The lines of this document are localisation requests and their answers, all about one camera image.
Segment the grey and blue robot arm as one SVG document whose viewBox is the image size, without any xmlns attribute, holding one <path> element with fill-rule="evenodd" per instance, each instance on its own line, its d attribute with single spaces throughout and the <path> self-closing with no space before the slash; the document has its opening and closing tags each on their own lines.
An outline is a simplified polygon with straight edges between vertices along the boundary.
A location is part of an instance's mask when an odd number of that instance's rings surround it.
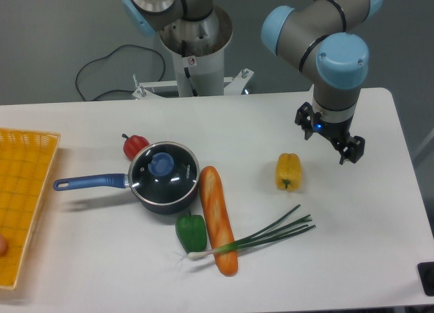
<svg viewBox="0 0 434 313">
<path fill-rule="evenodd" d="M 313 0 L 301 11 L 275 8 L 260 38 L 313 83 L 313 100 L 296 112 L 306 138 L 318 133 L 356 163 L 365 141 L 350 134 L 369 49 L 351 29 L 374 15 L 383 0 Z M 145 36 L 157 35 L 171 52 L 180 96 L 219 96 L 224 91 L 224 49 L 233 27 L 213 0 L 123 0 L 126 14 Z"/>
</svg>

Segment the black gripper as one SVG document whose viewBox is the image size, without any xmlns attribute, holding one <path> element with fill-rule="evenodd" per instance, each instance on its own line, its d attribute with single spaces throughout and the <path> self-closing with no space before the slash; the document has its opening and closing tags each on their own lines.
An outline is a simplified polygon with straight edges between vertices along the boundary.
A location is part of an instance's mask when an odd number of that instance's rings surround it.
<svg viewBox="0 0 434 313">
<path fill-rule="evenodd" d="M 308 140 L 314 133 L 318 133 L 329 140 L 334 149 L 340 154 L 339 164 L 349 161 L 356 162 L 363 156 L 366 141 L 360 136 L 351 136 L 349 130 L 353 117 L 331 123 L 322 119 L 320 112 L 314 112 L 310 103 L 305 102 L 296 111 L 295 124 L 304 131 L 304 139 Z"/>
</svg>

